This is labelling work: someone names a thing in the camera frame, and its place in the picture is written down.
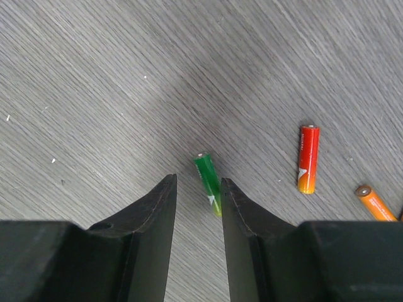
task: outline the green battery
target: green battery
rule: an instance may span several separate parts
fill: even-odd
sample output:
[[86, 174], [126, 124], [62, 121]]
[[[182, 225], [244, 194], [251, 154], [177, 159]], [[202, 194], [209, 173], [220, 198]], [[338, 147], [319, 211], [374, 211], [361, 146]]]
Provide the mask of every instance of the green battery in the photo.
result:
[[201, 152], [193, 158], [193, 161], [206, 189], [213, 211], [218, 217], [221, 217], [220, 182], [217, 173], [215, 173], [212, 158], [208, 152]]

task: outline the gray floor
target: gray floor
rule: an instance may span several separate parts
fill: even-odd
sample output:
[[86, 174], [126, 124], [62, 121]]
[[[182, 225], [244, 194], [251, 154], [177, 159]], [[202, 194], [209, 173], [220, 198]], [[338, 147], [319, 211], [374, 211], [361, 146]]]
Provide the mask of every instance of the gray floor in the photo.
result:
[[[175, 172], [166, 301], [228, 301], [192, 155], [294, 224], [371, 219], [364, 181], [397, 213], [402, 16], [399, 1], [0, 1], [0, 218], [88, 227]], [[309, 120], [321, 149], [303, 196]]]

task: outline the red battery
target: red battery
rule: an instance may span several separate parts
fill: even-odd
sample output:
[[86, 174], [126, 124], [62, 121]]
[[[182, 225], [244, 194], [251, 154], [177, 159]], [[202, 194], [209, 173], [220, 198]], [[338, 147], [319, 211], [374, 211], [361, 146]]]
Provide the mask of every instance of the red battery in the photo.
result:
[[315, 192], [320, 133], [319, 127], [314, 125], [301, 127], [298, 190], [304, 194], [312, 194]]

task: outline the orange battery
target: orange battery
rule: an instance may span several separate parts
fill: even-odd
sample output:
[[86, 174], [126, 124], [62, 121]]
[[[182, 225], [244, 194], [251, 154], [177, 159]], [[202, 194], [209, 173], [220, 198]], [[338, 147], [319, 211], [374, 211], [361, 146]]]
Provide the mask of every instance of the orange battery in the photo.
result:
[[392, 212], [385, 206], [378, 194], [368, 185], [360, 186], [355, 194], [370, 210], [371, 214], [380, 221], [397, 221]]
[[301, 127], [298, 190], [304, 194], [312, 194], [315, 192], [320, 133], [319, 127], [314, 125]]

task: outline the battery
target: battery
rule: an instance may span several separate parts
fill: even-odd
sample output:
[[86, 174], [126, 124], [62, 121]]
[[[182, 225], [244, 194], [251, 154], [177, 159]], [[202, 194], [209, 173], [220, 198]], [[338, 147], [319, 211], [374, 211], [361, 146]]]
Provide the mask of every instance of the battery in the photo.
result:
[[221, 217], [220, 182], [211, 156], [208, 152], [200, 152], [193, 158], [193, 161], [203, 182], [213, 212], [218, 217]]
[[355, 194], [371, 212], [371, 214], [379, 221], [397, 221], [395, 216], [385, 206], [378, 194], [368, 185], [360, 186]]
[[301, 127], [298, 190], [304, 194], [315, 192], [320, 133], [319, 127], [314, 125]]

